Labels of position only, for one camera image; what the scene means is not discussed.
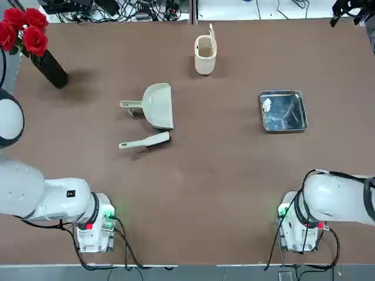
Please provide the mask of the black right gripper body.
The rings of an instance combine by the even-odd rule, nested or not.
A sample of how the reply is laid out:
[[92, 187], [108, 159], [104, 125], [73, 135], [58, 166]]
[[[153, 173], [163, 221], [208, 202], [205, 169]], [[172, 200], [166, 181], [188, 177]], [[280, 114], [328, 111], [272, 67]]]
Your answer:
[[361, 11], [373, 11], [374, 1], [371, 0], [337, 0], [333, 4], [334, 11], [351, 11], [360, 9]]

